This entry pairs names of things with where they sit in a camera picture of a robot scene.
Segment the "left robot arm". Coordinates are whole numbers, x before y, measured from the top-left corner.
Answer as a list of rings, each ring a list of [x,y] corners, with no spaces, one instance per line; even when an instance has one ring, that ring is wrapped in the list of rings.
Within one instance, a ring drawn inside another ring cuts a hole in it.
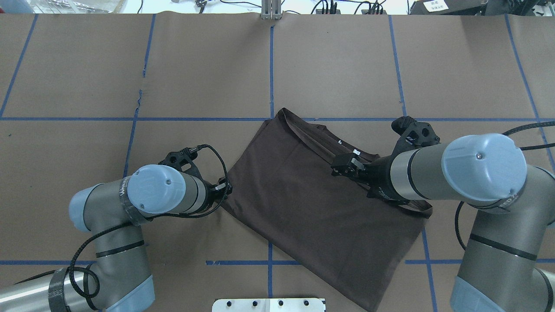
[[[224,177],[210,184],[158,164],[73,196],[68,213],[89,233],[69,265],[1,291],[3,312],[142,312],[155,300],[141,226],[159,217],[202,218],[230,193]]]

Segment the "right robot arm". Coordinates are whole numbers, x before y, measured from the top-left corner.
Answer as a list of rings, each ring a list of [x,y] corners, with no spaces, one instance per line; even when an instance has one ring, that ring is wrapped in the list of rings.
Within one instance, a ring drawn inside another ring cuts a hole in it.
[[[554,274],[536,263],[554,227],[553,173],[529,165],[499,133],[406,143],[372,162],[353,152],[335,156],[332,174],[368,185],[370,198],[391,204],[457,200],[477,210],[454,279],[455,312],[552,312]]]

